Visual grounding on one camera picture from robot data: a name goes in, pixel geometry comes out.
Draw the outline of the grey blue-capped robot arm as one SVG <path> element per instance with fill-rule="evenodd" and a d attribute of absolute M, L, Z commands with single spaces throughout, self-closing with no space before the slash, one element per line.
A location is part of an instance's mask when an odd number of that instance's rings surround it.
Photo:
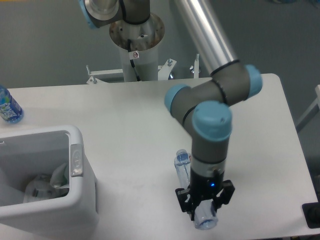
<path fill-rule="evenodd" d="M 152 51 L 165 28 L 148 0 L 81 0 L 79 5 L 91 28 L 109 26 L 126 82 L 158 78 L 158 59 Z M 175 85 L 164 97 L 167 110 L 192 139 L 189 184 L 175 192 L 181 210 L 194 221 L 202 202 L 210 202 L 209 210 L 215 213 L 231 200 L 235 188 L 224 180 L 232 132 L 230 106 L 257 95 L 263 81 L 255 66 L 239 61 L 208 1 L 177 0 L 175 6 L 211 77 L 195 87 Z"/>

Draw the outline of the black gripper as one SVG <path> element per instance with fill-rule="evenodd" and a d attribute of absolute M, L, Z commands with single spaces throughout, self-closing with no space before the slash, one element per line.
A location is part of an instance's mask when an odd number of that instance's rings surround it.
<path fill-rule="evenodd" d="M 177 188 L 175 194 L 179 202 L 181 211 L 190 216 L 190 220 L 195 220 L 195 212 L 200 202 L 212 199 L 212 208 L 215 212 L 228 205 L 235 191 L 231 180 L 224 180 L 224 172 L 213 171 L 213 177 L 197 174 L 190 170 L 189 188 Z"/>

